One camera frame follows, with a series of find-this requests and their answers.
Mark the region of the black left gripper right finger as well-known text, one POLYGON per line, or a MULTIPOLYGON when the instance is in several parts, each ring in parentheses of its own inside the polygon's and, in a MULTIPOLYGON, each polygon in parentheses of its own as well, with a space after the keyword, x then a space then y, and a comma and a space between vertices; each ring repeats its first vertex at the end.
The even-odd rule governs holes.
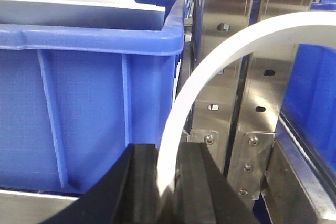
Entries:
POLYGON ((175 223, 258 223, 215 164, 204 143, 179 145, 175 223))

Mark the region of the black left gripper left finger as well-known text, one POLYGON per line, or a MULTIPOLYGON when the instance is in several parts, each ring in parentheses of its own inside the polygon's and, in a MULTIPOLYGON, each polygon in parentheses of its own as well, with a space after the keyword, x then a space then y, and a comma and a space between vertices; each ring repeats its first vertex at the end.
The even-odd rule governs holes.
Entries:
POLYGON ((129 144, 94 186, 44 223, 157 223, 157 152, 129 144))

